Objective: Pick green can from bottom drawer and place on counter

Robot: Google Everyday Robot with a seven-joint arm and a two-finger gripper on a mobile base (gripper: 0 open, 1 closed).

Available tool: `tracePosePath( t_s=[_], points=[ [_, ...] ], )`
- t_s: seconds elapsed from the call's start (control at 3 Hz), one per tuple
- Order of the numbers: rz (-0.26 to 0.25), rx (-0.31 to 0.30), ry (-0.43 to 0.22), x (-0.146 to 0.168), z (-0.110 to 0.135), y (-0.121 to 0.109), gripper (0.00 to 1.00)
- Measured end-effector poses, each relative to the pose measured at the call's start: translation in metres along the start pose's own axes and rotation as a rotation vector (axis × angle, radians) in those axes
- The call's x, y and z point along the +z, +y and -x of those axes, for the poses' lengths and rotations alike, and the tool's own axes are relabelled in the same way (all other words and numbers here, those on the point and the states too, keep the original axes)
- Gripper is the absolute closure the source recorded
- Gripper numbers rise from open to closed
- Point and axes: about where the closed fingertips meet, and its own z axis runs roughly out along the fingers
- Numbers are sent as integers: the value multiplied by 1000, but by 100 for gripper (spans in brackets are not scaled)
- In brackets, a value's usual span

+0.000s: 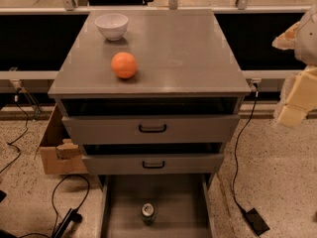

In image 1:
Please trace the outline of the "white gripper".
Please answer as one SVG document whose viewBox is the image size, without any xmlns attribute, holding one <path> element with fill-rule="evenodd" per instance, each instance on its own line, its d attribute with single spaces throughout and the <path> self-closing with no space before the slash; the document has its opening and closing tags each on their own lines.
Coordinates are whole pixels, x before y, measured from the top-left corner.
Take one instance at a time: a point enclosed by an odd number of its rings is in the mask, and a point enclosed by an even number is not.
<svg viewBox="0 0 317 238">
<path fill-rule="evenodd" d="M 295 57 L 308 65 L 317 64 L 317 4 L 284 33 L 276 37 L 272 46 L 279 50 L 294 50 Z M 304 70 L 288 77 L 280 92 L 275 109 L 275 122 L 286 128 L 296 127 L 317 108 L 317 67 L 306 66 Z"/>
</svg>

